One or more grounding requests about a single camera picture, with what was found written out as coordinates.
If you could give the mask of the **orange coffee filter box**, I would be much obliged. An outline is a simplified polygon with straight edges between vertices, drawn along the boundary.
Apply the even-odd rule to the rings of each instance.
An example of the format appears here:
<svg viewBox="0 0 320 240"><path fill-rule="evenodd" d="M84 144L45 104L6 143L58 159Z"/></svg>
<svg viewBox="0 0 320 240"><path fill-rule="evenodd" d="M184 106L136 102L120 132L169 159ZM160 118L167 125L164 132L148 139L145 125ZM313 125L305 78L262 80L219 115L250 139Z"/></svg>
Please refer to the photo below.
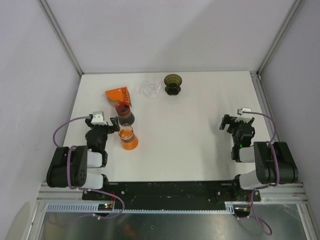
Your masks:
<svg viewBox="0 0 320 240"><path fill-rule="evenodd" d="M104 93L108 103L113 107L115 107L118 102L127 102L130 107L132 106L132 101L127 86L106 90Z"/></svg>

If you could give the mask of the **orange glass carafe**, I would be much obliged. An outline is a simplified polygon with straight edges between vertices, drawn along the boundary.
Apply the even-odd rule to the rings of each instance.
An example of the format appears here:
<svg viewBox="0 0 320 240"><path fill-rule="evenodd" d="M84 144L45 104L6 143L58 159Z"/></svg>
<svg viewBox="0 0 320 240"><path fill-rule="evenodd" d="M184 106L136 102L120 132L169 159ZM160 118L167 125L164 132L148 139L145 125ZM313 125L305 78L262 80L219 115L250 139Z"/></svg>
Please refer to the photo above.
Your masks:
<svg viewBox="0 0 320 240"><path fill-rule="evenodd" d="M134 150L139 144L139 140L135 135L133 128L127 123L120 127L118 136L120 137L121 145L125 150Z"/></svg>

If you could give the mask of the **dark green dripper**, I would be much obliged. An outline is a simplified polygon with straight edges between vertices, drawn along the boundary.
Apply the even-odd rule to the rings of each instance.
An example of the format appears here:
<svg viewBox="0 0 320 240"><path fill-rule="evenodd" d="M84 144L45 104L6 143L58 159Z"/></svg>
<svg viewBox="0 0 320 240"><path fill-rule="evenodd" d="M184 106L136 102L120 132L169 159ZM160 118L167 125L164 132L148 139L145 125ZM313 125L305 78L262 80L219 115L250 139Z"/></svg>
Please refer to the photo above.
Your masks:
<svg viewBox="0 0 320 240"><path fill-rule="evenodd" d="M169 74L164 78L165 92L169 96L176 96L181 91L182 78L177 74Z"/></svg>

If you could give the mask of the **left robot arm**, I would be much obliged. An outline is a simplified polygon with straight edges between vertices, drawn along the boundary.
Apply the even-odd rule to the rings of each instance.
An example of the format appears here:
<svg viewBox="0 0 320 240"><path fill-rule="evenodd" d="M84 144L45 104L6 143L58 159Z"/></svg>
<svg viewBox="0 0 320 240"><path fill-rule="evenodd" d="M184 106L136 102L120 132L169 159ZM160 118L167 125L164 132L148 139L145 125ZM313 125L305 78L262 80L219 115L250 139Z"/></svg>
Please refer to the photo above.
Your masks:
<svg viewBox="0 0 320 240"><path fill-rule="evenodd" d="M90 130L85 134L86 145L60 146L56 142L57 132L64 126L77 120L84 120ZM46 174L46 183L50 188L93 189L93 194L100 200L110 196L111 188L107 185L105 174L91 173L89 169L104 168L108 162L106 143L108 135L120 129L119 118L111 117L112 125L105 121L102 112L73 118L53 133L56 146Z"/></svg>

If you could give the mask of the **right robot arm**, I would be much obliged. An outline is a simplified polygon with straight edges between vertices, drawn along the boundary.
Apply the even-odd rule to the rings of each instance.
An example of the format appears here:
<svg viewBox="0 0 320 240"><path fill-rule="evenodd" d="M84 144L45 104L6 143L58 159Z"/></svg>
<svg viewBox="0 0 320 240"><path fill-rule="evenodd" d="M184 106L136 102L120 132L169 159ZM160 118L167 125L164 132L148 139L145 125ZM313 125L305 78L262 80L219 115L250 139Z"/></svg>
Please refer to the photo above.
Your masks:
<svg viewBox="0 0 320 240"><path fill-rule="evenodd" d="M299 172L293 155L285 141L256 138L255 115L263 113L251 112L244 108L238 116L225 114L219 126L231 135L231 159L237 166L248 165L247 172L239 172L231 181L230 194L242 201L252 191L255 194L264 188L298 182Z"/></svg>

